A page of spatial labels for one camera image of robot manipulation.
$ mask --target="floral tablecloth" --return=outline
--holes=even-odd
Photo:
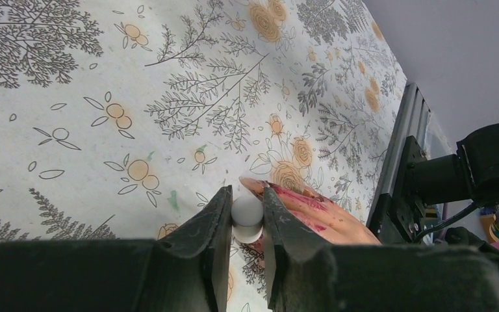
[[[242,174],[364,222],[404,84],[360,0],[0,0],[0,242],[163,237]]]

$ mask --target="black cable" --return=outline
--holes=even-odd
[[[465,216],[469,215],[472,213],[475,209],[480,208],[477,206],[475,203],[471,203],[468,207],[464,208],[464,210],[460,211],[459,213],[453,215],[451,218],[446,219],[445,221],[439,222],[436,226],[433,226],[425,231],[420,232],[416,238],[412,242],[419,242],[421,241],[426,235],[429,235],[431,233],[440,231],[447,226],[456,223],[459,220],[462,220]]]

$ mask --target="white wall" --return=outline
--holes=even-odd
[[[451,147],[499,122],[499,1],[363,1]]]

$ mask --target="green paint speck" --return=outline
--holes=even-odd
[[[171,207],[173,207],[173,209],[175,209],[176,211],[179,211],[179,204],[177,203],[177,191],[176,190],[171,191],[171,197],[169,197],[167,199],[167,201],[169,202]]]
[[[204,144],[202,146],[200,146],[196,151],[200,151],[203,153],[203,149],[207,147],[207,144]]]
[[[146,157],[146,161],[152,161],[152,154],[154,154],[155,151],[152,151],[150,154],[148,154],[148,157]]]

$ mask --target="white ball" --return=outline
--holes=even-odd
[[[263,220],[263,204],[253,195],[240,196],[233,202],[231,216],[237,226],[255,226]]]
[[[263,204],[253,195],[238,197],[232,205],[233,235],[244,244],[251,244],[262,233]]]

